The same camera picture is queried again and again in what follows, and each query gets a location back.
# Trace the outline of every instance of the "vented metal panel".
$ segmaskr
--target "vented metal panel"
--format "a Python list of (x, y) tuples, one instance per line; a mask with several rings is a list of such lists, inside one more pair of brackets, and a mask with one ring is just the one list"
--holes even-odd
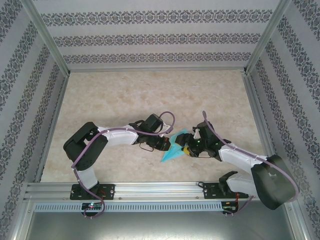
[[(39, 202), (35, 204), (34, 212), (81, 212), (83, 202)], [(205, 212), (222, 211), (220, 201), (206, 202), (107, 202), (105, 212)]]

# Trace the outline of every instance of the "translucent blue piece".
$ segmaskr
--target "translucent blue piece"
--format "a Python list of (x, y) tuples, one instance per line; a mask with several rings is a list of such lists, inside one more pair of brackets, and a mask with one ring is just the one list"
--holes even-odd
[(176, 133), (175, 135), (173, 135), (172, 137), (170, 137), (170, 143), (171, 143), (171, 147), (168, 151), (166, 151), (164, 153), (164, 156), (161, 160), (161, 162), (165, 162), (167, 160), (170, 160), (170, 159), (174, 159), (174, 158), (177, 158), (184, 153), (184, 151), (182, 151), (182, 147), (179, 145), (179, 144), (176, 144), (175, 141), (176, 141), (176, 138), (178, 135), (180, 134), (186, 134), (187, 133), (187, 130), (186, 129), (183, 129), (182, 131)]

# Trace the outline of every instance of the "enclosure wall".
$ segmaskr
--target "enclosure wall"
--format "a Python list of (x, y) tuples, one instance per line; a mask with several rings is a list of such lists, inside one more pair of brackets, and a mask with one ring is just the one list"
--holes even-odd
[(279, 0), (35, 0), (71, 70), (246, 66)]
[(288, 161), (311, 239), (320, 238), (320, 1), (294, 0), (250, 73), (273, 147)]
[(39, 170), (64, 82), (20, 1), (0, 1), (1, 240)]

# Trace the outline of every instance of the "black plastic housing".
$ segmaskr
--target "black plastic housing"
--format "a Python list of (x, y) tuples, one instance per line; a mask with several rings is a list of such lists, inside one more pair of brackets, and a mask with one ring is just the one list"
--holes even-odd
[(210, 130), (207, 123), (205, 121), (199, 123), (196, 127), (192, 128), (195, 132), (199, 131), (200, 139), (194, 139), (194, 135), (191, 133), (182, 133), (178, 135), (175, 139), (175, 143), (184, 147), (187, 145), (187, 149), (190, 153), (191, 157), (198, 158), (199, 154), (202, 152), (207, 152), (209, 157), (216, 158), (221, 161), (219, 156), (219, 150), (225, 144), (222, 143), (219, 138)]
[[(162, 119), (153, 113), (145, 121), (140, 120), (140, 121), (136, 121), (135, 123), (130, 123), (129, 125), (139, 131), (143, 131), (146, 133), (155, 133), (160, 126), (163, 126), (163, 124), (164, 122), (162, 121)], [(151, 135), (138, 133), (138, 138), (134, 144), (142, 144), (142, 143), (146, 143), (148, 146), (152, 148), (152, 150), (156, 149), (159, 151), (168, 151), (171, 146), (171, 143), (168, 137), (165, 137), (165, 136), (161, 137), (159, 135), (151, 136)]]
[[(68, 141), (63, 145), (68, 158), (75, 162), (81, 152), (87, 146), (85, 140), (90, 141), (93, 136), (98, 133), (98, 127), (93, 122), (85, 123)], [(105, 136), (100, 135), (91, 144), (85, 154), (82, 156), (80, 161), (75, 166), (78, 171), (83, 171), (90, 168), (99, 157), (100, 153), (106, 146), (108, 140)]]
[[(273, 155), (268, 157), (267, 161), (276, 165), (294, 179), (281, 157)], [(251, 173), (258, 197), (267, 208), (275, 210), (295, 196), (295, 188), (292, 183), (268, 164), (254, 165), (251, 168)]]

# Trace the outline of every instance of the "yellow object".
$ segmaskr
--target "yellow object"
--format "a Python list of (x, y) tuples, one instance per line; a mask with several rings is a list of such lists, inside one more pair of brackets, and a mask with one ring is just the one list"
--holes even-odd
[(187, 155), (189, 155), (189, 156), (190, 156), (190, 152), (189, 152), (189, 150), (188, 150), (188, 147), (187, 147), (187, 146), (185, 146), (185, 147), (184, 147), (183, 152), (184, 152), (185, 154), (187, 154)]

